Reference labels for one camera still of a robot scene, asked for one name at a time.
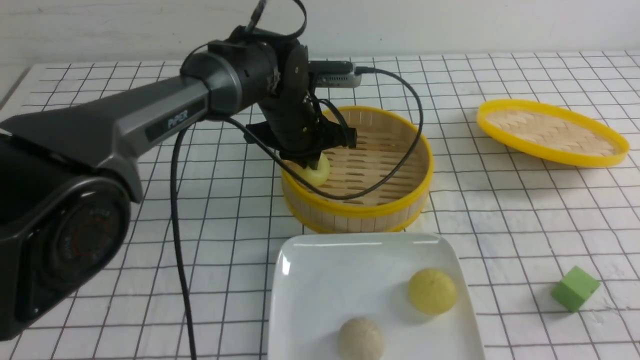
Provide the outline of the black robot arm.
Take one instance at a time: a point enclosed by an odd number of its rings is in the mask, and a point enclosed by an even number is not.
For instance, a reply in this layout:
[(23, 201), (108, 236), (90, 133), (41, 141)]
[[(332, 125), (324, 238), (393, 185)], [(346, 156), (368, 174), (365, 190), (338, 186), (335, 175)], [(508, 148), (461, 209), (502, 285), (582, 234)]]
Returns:
[(213, 41), (177, 76), (67, 108), (1, 123), (1, 340), (52, 310), (119, 252), (131, 205), (144, 192), (138, 159), (190, 125), (226, 121), (258, 105), (249, 144), (313, 166), (320, 153), (355, 146), (329, 123), (316, 88), (355, 88), (349, 61), (310, 61), (305, 46)]

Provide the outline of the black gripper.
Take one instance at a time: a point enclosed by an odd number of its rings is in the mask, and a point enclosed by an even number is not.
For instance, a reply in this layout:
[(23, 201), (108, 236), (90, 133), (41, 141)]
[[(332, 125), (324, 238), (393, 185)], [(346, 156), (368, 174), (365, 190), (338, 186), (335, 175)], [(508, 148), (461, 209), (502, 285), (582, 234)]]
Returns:
[(279, 84), (274, 95), (258, 103), (265, 121), (247, 126), (250, 144), (262, 142), (282, 160), (317, 162), (323, 151), (357, 145), (357, 130), (310, 86), (309, 52), (299, 43), (276, 49)]

